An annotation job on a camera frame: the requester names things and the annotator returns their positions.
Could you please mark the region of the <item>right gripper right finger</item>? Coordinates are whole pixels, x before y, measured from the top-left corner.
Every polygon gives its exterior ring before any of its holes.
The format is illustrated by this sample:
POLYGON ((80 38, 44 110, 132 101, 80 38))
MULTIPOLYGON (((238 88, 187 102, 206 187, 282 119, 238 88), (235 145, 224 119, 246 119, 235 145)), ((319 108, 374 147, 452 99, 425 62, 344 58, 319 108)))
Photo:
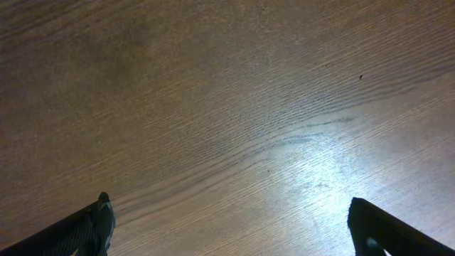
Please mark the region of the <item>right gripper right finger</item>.
POLYGON ((348 228, 355 256, 449 255, 454 250, 363 198, 352 198, 348 228))

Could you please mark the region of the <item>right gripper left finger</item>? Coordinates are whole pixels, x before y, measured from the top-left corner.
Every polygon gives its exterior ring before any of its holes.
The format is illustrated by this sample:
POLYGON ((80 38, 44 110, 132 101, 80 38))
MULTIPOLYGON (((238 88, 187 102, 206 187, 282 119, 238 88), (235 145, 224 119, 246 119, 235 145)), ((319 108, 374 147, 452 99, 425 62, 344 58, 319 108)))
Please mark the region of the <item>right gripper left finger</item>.
POLYGON ((107 256, 115 217, 107 193, 83 209, 1 251, 1 256, 107 256))

